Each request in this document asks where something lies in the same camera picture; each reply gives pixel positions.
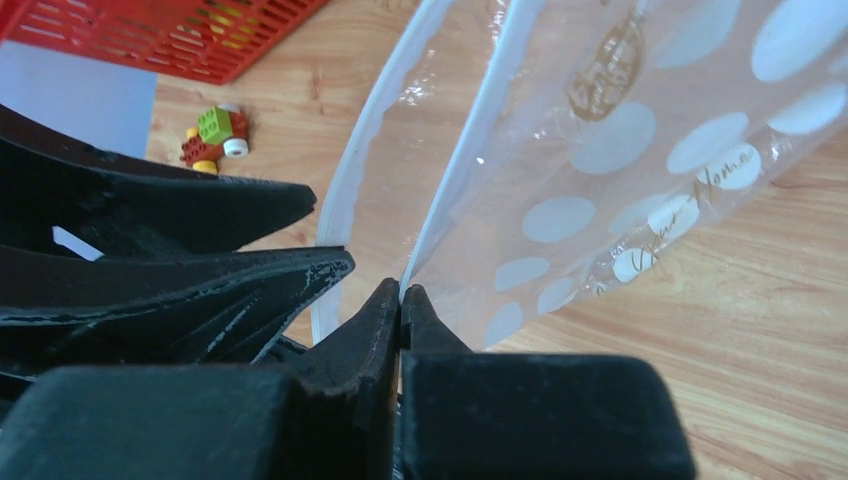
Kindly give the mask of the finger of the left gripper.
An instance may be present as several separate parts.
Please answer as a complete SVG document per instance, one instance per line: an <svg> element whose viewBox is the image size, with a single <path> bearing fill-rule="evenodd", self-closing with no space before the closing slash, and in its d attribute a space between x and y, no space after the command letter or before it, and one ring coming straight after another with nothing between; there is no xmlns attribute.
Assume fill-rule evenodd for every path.
<svg viewBox="0 0 848 480"><path fill-rule="evenodd" d="M1 109L1 244L62 255L60 227L107 255L239 248L312 213L303 184L215 176L98 149Z"/></svg>
<svg viewBox="0 0 848 480"><path fill-rule="evenodd" d="M1 251L1 394L72 365L254 363L355 267L341 247L86 261Z"/></svg>

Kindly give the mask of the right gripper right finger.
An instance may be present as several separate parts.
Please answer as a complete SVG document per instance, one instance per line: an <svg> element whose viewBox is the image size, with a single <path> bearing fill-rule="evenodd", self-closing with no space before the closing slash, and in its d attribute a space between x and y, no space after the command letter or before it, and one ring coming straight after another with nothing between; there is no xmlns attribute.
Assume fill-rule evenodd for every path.
<svg viewBox="0 0 848 480"><path fill-rule="evenodd" d="M693 479L670 392L610 354L476 353L415 285L401 305L407 479Z"/></svg>

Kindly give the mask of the red plastic shopping basket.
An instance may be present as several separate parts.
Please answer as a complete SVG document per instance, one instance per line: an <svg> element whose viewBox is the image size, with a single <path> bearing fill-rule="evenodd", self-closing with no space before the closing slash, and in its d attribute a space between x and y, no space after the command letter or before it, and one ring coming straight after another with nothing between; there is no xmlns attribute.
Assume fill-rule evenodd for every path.
<svg viewBox="0 0 848 480"><path fill-rule="evenodd" d="M324 0L6 0L1 38L213 85L241 76Z"/></svg>

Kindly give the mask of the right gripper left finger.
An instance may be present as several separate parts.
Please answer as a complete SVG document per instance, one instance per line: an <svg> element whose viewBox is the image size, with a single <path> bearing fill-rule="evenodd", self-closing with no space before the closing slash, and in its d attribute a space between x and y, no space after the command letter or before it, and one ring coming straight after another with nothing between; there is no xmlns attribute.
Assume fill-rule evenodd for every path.
<svg viewBox="0 0 848 480"><path fill-rule="evenodd" d="M14 405L5 479L389 479L399 285L287 363L63 367Z"/></svg>

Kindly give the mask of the clear polka dot zip bag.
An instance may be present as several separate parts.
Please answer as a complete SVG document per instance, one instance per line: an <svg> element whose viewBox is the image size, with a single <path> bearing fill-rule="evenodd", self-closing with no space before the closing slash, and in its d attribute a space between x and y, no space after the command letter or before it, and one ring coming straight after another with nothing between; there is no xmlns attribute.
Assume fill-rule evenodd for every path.
<svg viewBox="0 0 848 480"><path fill-rule="evenodd" d="M650 269L847 124L843 1L424 1L370 92L316 241L475 349Z"/></svg>

